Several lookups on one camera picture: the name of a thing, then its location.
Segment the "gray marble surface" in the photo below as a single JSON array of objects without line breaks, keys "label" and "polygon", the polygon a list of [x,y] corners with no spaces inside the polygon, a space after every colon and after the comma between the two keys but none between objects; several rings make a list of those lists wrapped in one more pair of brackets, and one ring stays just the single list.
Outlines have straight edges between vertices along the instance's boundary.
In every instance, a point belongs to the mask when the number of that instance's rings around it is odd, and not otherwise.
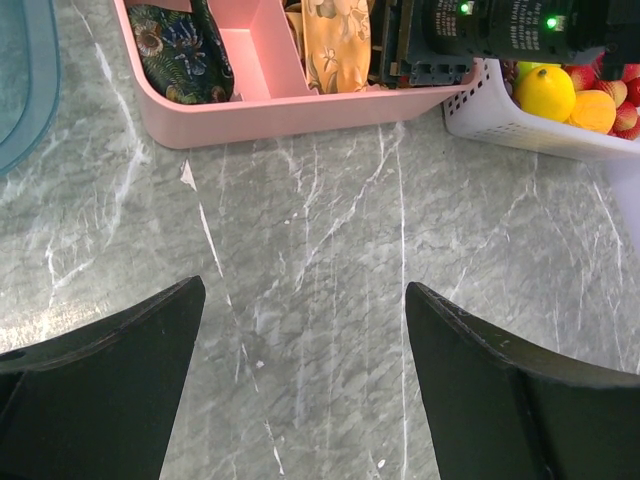
[{"label": "gray marble surface", "polygon": [[163,479],[436,479],[416,280],[513,333],[640,366],[640,265],[603,170],[404,125],[194,151],[145,134],[109,0],[56,0],[55,125],[0,179],[0,351],[199,274]]}]

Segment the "yellow lemon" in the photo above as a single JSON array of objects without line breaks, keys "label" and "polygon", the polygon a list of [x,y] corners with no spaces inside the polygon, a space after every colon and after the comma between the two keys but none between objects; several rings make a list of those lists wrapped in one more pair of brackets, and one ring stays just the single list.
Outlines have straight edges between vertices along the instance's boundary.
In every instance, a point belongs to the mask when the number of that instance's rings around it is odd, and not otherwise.
[{"label": "yellow lemon", "polygon": [[557,122],[569,118],[576,106],[571,77],[553,66],[531,70],[516,88],[514,98],[525,112]]},{"label": "yellow lemon", "polygon": [[538,67],[559,67],[559,66],[560,65],[558,65],[557,63],[518,62],[518,71],[520,73],[518,73],[518,77],[516,78],[516,81],[514,82],[513,86],[517,87],[518,85],[520,85],[520,82],[522,82],[524,77],[529,75],[529,72],[531,72],[531,70],[533,70],[534,68],[538,68]]},{"label": "yellow lemon", "polygon": [[609,133],[615,121],[616,102],[600,90],[578,92],[576,106],[567,119],[569,125],[600,133]]}]

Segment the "yellow floral cloth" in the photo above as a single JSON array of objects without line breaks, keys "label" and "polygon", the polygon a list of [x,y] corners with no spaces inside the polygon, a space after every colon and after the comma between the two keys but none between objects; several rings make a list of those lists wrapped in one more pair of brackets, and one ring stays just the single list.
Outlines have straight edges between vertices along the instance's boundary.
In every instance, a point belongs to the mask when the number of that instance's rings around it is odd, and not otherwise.
[{"label": "yellow floral cloth", "polygon": [[[287,3],[292,2],[283,0],[283,5]],[[369,9],[374,1],[302,0],[301,3],[304,38],[301,54],[309,86],[320,93],[364,90],[371,62]],[[291,7],[287,10],[291,24],[293,12]]]},{"label": "yellow floral cloth", "polygon": [[289,22],[289,29],[291,30],[291,36],[296,44],[298,55],[300,55],[300,61],[302,65],[305,62],[304,54],[304,24],[302,21],[302,6],[297,3],[285,8],[285,15],[287,16],[287,22]]}]

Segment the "dark green floral cloth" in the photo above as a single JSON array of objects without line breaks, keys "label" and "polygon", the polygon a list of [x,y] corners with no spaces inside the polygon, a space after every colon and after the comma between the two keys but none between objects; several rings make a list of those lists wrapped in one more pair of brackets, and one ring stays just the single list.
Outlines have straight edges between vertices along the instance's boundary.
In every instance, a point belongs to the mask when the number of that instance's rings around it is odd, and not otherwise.
[{"label": "dark green floral cloth", "polygon": [[193,13],[153,5],[127,12],[151,86],[176,103],[226,102],[233,72],[206,0],[192,0]]}]

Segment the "pink plastic organizer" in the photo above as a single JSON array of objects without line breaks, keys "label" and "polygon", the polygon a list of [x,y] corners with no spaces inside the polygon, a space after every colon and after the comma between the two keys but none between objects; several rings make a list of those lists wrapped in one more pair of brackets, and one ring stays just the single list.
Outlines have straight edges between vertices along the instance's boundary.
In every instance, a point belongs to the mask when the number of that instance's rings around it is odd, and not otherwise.
[{"label": "pink plastic organizer", "polygon": [[473,83],[407,90],[319,95],[307,87],[281,0],[209,0],[236,78],[229,103],[180,105],[146,80],[127,6],[146,3],[190,11],[189,0],[113,0],[133,69],[142,120],[169,148],[191,148],[259,138],[409,120]]}]

